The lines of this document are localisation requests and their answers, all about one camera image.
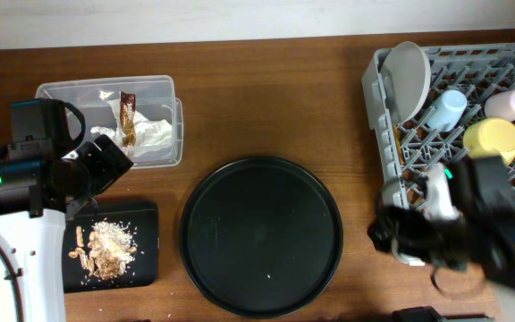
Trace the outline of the brown snack wrapper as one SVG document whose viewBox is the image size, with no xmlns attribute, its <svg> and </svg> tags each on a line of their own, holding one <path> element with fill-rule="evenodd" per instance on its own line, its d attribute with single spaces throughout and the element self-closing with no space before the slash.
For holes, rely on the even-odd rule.
<svg viewBox="0 0 515 322">
<path fill-rule="evenodd" d="M 133 148 L 136 143 L 136 131 L 134 128 L 134 116 L 136 114 L 136 96 L 134 94 L 120 92 L 120 123 L 123 133 L 122 145 Z"/>
</svg>

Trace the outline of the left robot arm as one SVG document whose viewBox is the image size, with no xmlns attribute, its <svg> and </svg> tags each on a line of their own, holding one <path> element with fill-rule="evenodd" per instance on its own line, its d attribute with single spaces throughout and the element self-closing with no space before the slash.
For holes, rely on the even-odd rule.
<svg viewBox="0 0 515 322">
<path fill-rule="evenodd" d="M 12 104 L 13 140 L 0 148 L 0 321 L 64 321 L 67 220 L 132 167 L 105 135 L 72 137 L 75 106 L 37 98 Z"/>
</svg>

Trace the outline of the pink cup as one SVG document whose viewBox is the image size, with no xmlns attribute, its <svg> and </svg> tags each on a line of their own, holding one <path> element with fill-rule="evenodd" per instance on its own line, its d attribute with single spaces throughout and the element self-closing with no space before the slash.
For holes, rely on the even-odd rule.
<svg viewBox="0 0 515 322">
<path fill-rule="evenodd" d="M 515 121 L 515 89 L 488 98 L 485 102 L 485 116 Z"/>
</svg>

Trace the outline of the grey plate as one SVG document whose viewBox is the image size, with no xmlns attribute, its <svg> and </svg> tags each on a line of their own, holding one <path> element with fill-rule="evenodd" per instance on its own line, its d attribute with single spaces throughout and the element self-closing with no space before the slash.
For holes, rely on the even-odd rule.
<svg viewBox="0 0 515 322">
<path fill-rule="evenodd" d="M 388 54 L 380 73 L 393 124 L 409 121 L 424 105 L 430 87 L 426 53 L 413 42 L 402 42 Z"/>
</svg>

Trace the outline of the food leftovers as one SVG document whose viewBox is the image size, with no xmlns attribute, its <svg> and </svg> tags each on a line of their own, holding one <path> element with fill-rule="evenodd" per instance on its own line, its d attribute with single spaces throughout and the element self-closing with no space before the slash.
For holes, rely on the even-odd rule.
<svg viewBox="0 0 515 322">
<path fill-rule="evenodd" d="M 113 280 L 127 272 L 138 252 L 135 232 L 129 228 L 122 222 L 105 220 L 93 223 L 90 228 L 75 226 L 74 247 L 67 251 L 67 257 L 73 264 L 79 263 L 83 272 L 80 285 Z"/>
</svg>

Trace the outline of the wooden chopstick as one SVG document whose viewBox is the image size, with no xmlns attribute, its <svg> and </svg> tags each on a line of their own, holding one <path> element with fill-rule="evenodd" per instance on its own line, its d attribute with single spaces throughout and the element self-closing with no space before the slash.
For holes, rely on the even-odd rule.
<svg viewBox="0 0 515 322">
<path fill-rule="evenodd" d="M 405 157 L 404 157 L 402 146 L 401 146 L 401 133 L 400 133 L 397 125 L 393 126 L 393 132 L 395 135 L 395 145 L 396 145 L 396 149 L 398 152 L 398 158 L 400 161 L 400 165 L 405 165 Z"/>
</svg>

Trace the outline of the blue cup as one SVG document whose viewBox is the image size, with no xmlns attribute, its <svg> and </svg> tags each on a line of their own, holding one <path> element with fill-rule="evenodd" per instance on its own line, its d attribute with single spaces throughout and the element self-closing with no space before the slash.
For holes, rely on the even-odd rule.
<svg viewBox="0 0 515 322">
<path fill-rule="evenodd" d="M 440 132 L 452 131 L 467 107 L 467 97 L 456 89 L 449 89 L 433 102 L 434 112 L 426 125 Z"/>
</svg>

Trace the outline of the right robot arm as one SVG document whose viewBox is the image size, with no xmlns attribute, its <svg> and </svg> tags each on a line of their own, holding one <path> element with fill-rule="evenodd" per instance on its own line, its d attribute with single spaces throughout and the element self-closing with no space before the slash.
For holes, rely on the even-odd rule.
<svg viewBox="0 0 515 322">
<path fill-rule="evenodd" d="M 376 250 L 408 266 L 463 272 L 481 267 L 515 321 L 515 194 L 500 157 L 437 163 L 413 180 L 422 208 L 388 204 L 379 192 L 367 235 Z"/>
</svg>

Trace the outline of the yellow bowl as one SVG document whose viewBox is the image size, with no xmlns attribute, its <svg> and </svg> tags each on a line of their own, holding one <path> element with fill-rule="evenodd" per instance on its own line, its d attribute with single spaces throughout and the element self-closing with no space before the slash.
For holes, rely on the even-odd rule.
<svg viewBox="0 0 515 322">
<path fill-rule="evenodd" d="M 510 165 L 515 158 L 515 125 L 498 117 L 486 118 L 465 130 L 463 146 L 472 158 L 500 156 Z"/>
</svg>

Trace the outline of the white napkin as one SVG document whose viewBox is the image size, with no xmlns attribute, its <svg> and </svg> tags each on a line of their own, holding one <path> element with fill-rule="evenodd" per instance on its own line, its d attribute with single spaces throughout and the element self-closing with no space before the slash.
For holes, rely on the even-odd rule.
<svg viewBox="0 0 515 322">
<path fill-rule="evenodd" d="M 122 141 L 123 133 L 119 128 L 112 129 L 102 126 L 95 126 L 91 128 L 90 132 L 92 134 L 106 135 L 110 140 L 112 140 L 116 144 L 119 144 Z"/>
<path fill-rule="evenodd" d="M 113 117 L 115 118 L 115 127 L 107 128 L 119 128 L 122 131 L 120 123 L 120 100 L 108 101 L 111 107 Z M 116 144 L 119 148 L 122 148 L 127 155 L 138 157 L 145 154 L 146 148 L 154 148 L 163 146 L 172 142 L 173 127 L 166 120 L 161 121 L 150 121 L 138 110 L 134 116 L 134 128 L 136 131 L 136 143 L 133 148 L 126 148 L 122 145 L 122 141 Z"/>
</svg>

